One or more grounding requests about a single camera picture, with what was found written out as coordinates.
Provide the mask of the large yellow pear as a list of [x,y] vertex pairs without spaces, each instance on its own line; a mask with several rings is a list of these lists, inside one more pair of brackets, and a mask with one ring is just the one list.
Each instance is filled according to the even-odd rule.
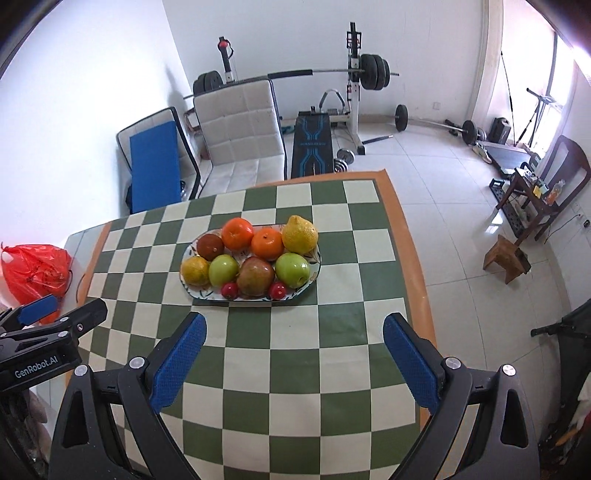
[[200,256],[191,256],[180,265],[180,275],[187,285],[204,287],[209,283],[209,263]]

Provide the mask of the orange tangerine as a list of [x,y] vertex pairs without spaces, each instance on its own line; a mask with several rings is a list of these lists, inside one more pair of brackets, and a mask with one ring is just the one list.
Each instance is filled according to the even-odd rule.
[[232,218],[221,228],[221,240],[230,251],[249,249],[254,235],[252,223],[243,218]]
[[254,256],[273,262],[283,254],[283,236],[272,227],[263,227],[252,236],[250,251]]

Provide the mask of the small red cherry tomato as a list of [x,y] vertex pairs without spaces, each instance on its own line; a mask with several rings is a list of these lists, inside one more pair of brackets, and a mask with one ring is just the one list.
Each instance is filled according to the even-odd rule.
[[270,285],[269,297],[273,301],[281,301],[287,297],[287,286],[283,282],[276,281]]

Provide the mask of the small green apple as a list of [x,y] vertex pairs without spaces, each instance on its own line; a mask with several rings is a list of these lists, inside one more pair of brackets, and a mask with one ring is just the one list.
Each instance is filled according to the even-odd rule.
[[297,290],[308,282],[311,267],[306,258],[297,253],[283,253],[274,264],[276,276],[288,288]]

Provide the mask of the small yellow lemon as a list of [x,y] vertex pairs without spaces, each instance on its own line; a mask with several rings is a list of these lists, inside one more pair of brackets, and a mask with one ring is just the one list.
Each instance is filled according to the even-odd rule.
[[281,230],[283,246],[290,252],[308,254],[318,244],[318,230],[311,221],[300,215],[291,215]]

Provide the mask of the red plastic bag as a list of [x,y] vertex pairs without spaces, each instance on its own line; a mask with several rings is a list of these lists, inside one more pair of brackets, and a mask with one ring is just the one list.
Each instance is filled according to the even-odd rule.
[[62,299],[70,285],[71,256],[49,244],[1,246],[1,268],[8,290],[26,305],[47,295]]

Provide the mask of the dark red round fruit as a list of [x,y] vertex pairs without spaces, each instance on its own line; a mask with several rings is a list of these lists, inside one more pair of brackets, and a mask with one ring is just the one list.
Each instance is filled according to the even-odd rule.
[[207,233],[197,240],[197,254],[208,262],[223,254],[224,250],[225,246],[217,234]]

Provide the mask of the large green apple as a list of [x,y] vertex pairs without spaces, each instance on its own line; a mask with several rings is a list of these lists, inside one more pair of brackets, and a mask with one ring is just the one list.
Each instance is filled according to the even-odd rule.
[[238,275],[238,262],[229,254],[215,257],[209,265],[208,277],[212,287],[221,288],[231,282]]

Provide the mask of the green checkered tablecloth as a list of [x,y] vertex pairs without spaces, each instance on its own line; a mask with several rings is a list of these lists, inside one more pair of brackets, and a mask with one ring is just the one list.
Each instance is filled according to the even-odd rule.
[[[298,215],[320,233],[318,277],[290,301],[207,303],[179,278],[186,249],[235,217]],[[204,479],[386,479],[426,412],[384,345],[393,313],[433,325],[418,257],[387,173],[337,174],[236,191],[73,234],[70,297],[101,298],[107,319],[81,339],[94,369],[148,354],[190,312],[207,335],[162,411]]]

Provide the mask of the small wooden stool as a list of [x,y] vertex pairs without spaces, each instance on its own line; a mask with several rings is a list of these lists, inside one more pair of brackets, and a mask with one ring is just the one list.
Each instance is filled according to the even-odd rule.
[[531,270],[528,255],[518,245],[499,234],[493,247],[485,254],[483,269],[497,264],[505,271],[505,284],[509,284]]

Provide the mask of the floral oval ceramic plate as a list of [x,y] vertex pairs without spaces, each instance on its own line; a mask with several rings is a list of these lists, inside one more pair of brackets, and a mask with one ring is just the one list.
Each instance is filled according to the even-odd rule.
[[[280,231],[280,233],[281,233],[281,230],[283,230],[283,226],[284,226],[283,224],[263,225],[263,226],[253,226],[252,225],[253,231],[255,233],[256,233],[256,231],[259,231],[263,227],[272,227],[272,228]],[[217,234],[221,238],[221,228],[209,230],[209,231],[205,232],[204,234],[207,234],[207,233]],[[183,256],[182,256],[181,263],[183,263],[184,260],[186,260],[187,258],[189,258],[191,256],[199,256],[197,254],[197,240],[204,234],[199,235],[197,237],[197,239],[195,239],[193,242],[191,242],[190,245],[185,249]],[[250,251],[250,245],[249,245],[249,249],[239,251],[239,252],[230,251],[230,250],[228,250],[228,248],[225,247],[223,254],[229,254],[233,258],[235,258],[235,260],[238,262],[239,269],[240,269],[240,266],[242,266],[242,263],[245,262],[246,258],[254,256],[252,254],[252,251]],[[318,272],[320,272],[321,260],[322,260],[322,255],[321,255],[320,249],[318,248],[318,244],[317,244],[317,246],[315,246],[314,250],[312,250],[311,252],[308,252],[308,254],[304,254],[302,256],[304,258],[306,258],[308,261],[308,264],[310,264],[310,267],[311,267],[310,279],[308,279],[308,282],[305,283],[303,286],[301,286],[301,288],[298,288],[297,290],[293,290],[293,289],[290,289],[287,287],[287,297],[284,298],[282,301],[288,301],[290,299],[293,299],[294,297],[297,297],[297,295],[300,295],[301,292],[303,292],[305,289],[307,289],[308,286],[310,286],[311,283],[315,282],[315,280],[318,278]],[[270,265],[273,266],[273,269],[274,269],[274,264],[276,264],[276,261],[269,262],[269,263],[270,263]],[[222,297],[221,288],[212,287],[210,282],[207,284],[207,286],[204,286],[204,287],[193,287],[193,286],[187,285],[184,282],[184,280],[182,279],[181,275],[180,275],[180,281],[181,281],[183,287],[186,289],[187,293],[197,300],[204,300],[204,301],[209,301],[209,302],[228,301]],[[274,277],[273,282],[276,282],[276,281],[280,281],[280,279],[278,279],[277,276]],[[269,290],[267,290],[266,295],[264,295],[263,297],[242,296],[242,294],[239,292],[238,297],[235,300],[233,300],[233,302],[276,302],[276,301],[273,301],[272,299],[270,299]]]

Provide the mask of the brown russet apple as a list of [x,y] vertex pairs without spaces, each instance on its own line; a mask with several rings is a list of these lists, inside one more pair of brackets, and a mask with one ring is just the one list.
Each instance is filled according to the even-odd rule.
[[246,258],[240,266],[236,284],[242,296],[263,297],[273,284],[274,277],[276,273],[269,262],[252,256]]

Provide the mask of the orange tangerine on plate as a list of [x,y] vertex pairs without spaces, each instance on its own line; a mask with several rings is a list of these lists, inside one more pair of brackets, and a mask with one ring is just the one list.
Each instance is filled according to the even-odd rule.
[[283,236],[272,227],[263,227],[252,236],[250,251],[254,256],[273,262],[283,254]]

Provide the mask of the dark wooden side table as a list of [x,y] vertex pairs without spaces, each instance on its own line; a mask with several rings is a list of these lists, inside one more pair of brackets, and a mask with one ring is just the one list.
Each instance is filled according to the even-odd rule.
[[510,181],[493,179],[489,189],[497,201],[496,209],[509,223],[515,244],[533,237],[541,239],[559,214],[556,205],[548,205],[534,193],[534,185],[516,169]]

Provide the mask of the white padded chair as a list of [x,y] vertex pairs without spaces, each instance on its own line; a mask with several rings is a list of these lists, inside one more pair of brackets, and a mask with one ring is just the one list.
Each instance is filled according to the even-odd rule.
[[202,197],[287,178],[287,150],[269,78],[226,84],[195,96],[193,105],[211,161]]

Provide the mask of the dark wooden chair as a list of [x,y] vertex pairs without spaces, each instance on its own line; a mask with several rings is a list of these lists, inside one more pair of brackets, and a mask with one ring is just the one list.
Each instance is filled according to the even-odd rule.
[[559,185],[559,193],[550,206],[551,213],[534,239],[539,240],[566,207],[576,199],[590,182],[590,162],[582,147],[574,140],[560,135],[549,155],[544,159],[541,178],[550,191]]

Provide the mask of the black blue exercise bench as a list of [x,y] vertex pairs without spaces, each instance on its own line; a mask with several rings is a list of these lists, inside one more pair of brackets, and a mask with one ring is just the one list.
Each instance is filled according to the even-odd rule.
[[294,126],[291,176],[301,178],[334,172],[329,115],[311,111],[298,113]]

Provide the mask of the floor barbell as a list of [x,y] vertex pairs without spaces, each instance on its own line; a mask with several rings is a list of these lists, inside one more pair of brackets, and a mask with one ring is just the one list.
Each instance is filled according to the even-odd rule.
[[451,121],[437,122],[433,120],[411,117],[406,105],[399,104],[394,111],[394,125],[398,132],[405,131],[410,124],[417,124],[433,128],[440,128],[447,131],[453,131],[462,137],[467,145],[475,145],[479,140],[478,127],[471,120],[466,120],[462,125],[457,125]]

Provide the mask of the barbell weight rack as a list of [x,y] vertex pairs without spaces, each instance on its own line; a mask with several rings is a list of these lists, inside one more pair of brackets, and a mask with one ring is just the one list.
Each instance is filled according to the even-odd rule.
[[[393,72],[388,61],[378,54],[362,54],[363,34],[356,29],[356,23],[349,24],[346,31],[346,49],[348,50],[348,66],[345,69],[296,69],[264,74],[270,80],[307,77],[315,74],[346,73],[346,97],[338,92],[342,100],[342,113],[329,115],[331,123],[344,123],[349,132],[349,137],[355,145],[356,152],[366,154],[366,145],[383,141],[385,137],[377,137],[362,141],[359,136],[360,101],[361,91],[380,91],[389,86],[392,77],[399,74]],[[221,54],[223,74],[217,71],[205,72],[193,81],[192,93],[184,96],[184,99],[194,98],[205,92],[221,87],[233,85],[237,82],[235,72],[232,71],[230,60],[235,54],[228,38],[220,36],[216,48]]]

